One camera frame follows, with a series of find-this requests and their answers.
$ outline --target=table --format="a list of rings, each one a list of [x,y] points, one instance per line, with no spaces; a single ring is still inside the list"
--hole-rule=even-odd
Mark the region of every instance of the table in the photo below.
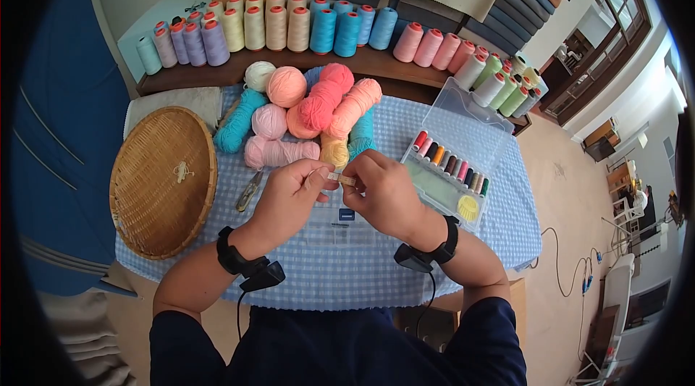
[[[224,110],[239,97],[240,85],[224,89]],[[417,102],[384,96],[374,108],[375,141],[379,151],[399,159],[430,107]],[[474,130],[452,125],[451,128],[476,134]],[[251,217],[259,193],[245,213],[238,213],[234,204],[255,173],[243,163],[243,154],[225,154],[218,150],[218,185],[207,221],[191,245],[176,257],[162,261],[146,260],[130,251],[116,239],[118,262],[134,273],[159,281],[181,257],[204,243],[214,242],[225,225],[238,227]],[[529,261],[541,252],[541,231],[533,194],[521,159],[517,139],[509,139],[507,149],[492,176],[488,212],[477,234],[499,256],[506,269]],[[316,204],[311,221],[321,216],[337,216],[342,204],[342,191],[329,192],[330,200]],[[356,217],[356,227],[348,239],[336,240],[345,234],[326,227],[308,224],[287,243],[268,254],[268,259],[282,264],[286,280],[278,286],[247,294],[251,305],[294,310],[349,310],[367,307],[416,306],[431,295],[431,281],[423,273],[405,269],[393,260],[400,241],[379,234],[368,223]],[[446,277],[439,267],[433,272],[437,295],[449,294],[461,287]],[[235,281],[222,298],[236,301],[241,295]]]

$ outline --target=peach yarn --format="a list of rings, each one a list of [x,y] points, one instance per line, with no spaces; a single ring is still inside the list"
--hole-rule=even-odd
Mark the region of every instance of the peach yarn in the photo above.
[[[256,136],[265,140],[276,140],[287,132],[285,109],[275,104],[266,104],[251,116],[251,128]]]
[[[375,79],[362,78],[345,95],[333,111],[331,124],[325,132],[331,137],[345,139],[355,123],[372,105],[382,100],[382,87]]]
[[[272,103],[288,109],[304,99],[307,94],[307,79],[299,69],[281,66],[270,76],[265,89]]]
[[[265,165],[280,167],[302,158],[318,159],[320,152],[318,144],[313,141],[292,143],[253,136],[246,142],[244,162],[259,171]]]
[[[290,134],[297,138],[314,138],[321,131],[309,130],[297,119],[299,106],[291,107],[287,111],[287,129]]]

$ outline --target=floor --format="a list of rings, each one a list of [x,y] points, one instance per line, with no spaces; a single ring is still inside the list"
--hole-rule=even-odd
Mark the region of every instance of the floor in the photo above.
[[[541,228],[549,226],[560,237],[558,264],[565,293],[571,273],[591,247],[608,251],[611,226],[601,217],[612,217],[611,199],[605,181],[605,165],[595,164],[556,124],[532,115],[533,125],[518,138],[521,154],[536,199]],[[521,273],[509,271],[509,277],[526,278],[527,337],[524,354],[530,385],[562,385],[578,371],[579,338],[586,344],[589,322],[598,308],[598,279],[603,277],[613,256],[599,266],[594,261],[594,284],[584,297],[582,322],[581,274],[573,292],[565,299],[555,276],[555,238],[543,236],[543,253],[538,267]],[[109,294],[109,318],[119,333],[119,345],[125,361],[141,386],[149,384],[149,341],[152,324],[152,297],[156,283],[136,276],[118,263],[111,272],[114,283],[132,286],[141,299]],[[248,326],[248,306],[241,308],[242,329]],[[203,313],[203,327],[215,347],[228,362],[238,342],[236,305],[217,301]]]

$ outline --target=pink yarn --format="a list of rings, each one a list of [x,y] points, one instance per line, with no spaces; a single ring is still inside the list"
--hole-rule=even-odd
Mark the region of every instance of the pink yarn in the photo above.
[[[350,91],[354,84],[352,71],[340,63],[328,63],[318,75],[319,81],[333,81],[340,86],[341,96]]]
[[[253,136],[246,141],[244,162],[259,171],[265,165],[280,167],[302,158],[318,159],[320,153],[318,143],[313,141],[292,143]]]
[[[330,125],[333,111],[342,99],[343,91],[338,84],[327,79],[319,80],[299,103],[298,118],[308,130],[323,131]]]
[[[266,104],[251,116],[251,128],[256,136],[265,140],[276,140],[287,132],[285,109],[275,104]]]
[[[297,138],[314,138],[321,131],[308,130],[297,118],[299,106],[291,107],[287,111],[287,129],[290,134]]]
[[[282,66],[270,76],[265,91],[272,103],[288,109],[304,99],[307,94],[307,79],[299,69]]]
[[[333,111],[333,119],[325,132],[341,140],[348,138],[350,130],[360,117],[381,100],[382,87],[377,80],[362,78],[352,86],[343,102]]]

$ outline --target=yarn ball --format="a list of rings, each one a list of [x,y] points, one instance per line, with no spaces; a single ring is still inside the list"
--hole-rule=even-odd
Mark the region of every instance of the yarn ball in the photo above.
[[[285,109],[275,104],[266,104],[251,116],[251,128],[256,136],[265,140],[276,140],[287,132]]]
[[[268,99],[286,109],[299,104],[307,95],[307,79],[293,66],[281,66],[268,80]]]
[[[248,88],[256,92],[265,92],[270,76],[275,72],[275,66],[269,61],[256,61],[251,63],[244,74],[244,81]]]
[[[298,111],[299,106],[296,105],[287,111],[287,129],[290,134],[297,138],[314,138],[320,134],[321,131],[309,130],[297,119]]]
[[[350,71],[347,66],[341,65],[340,63],[328,63],[324,66],[319,74],[319,80],[329,80],[339,85],[341,95],[345,95],[354,84],[352,71]]]
[[[308,130],[323,131],[331,124],[333,111],[342,98],[343,91],[339,85],[330,80],[319,81],[298,105],[300,122]]]

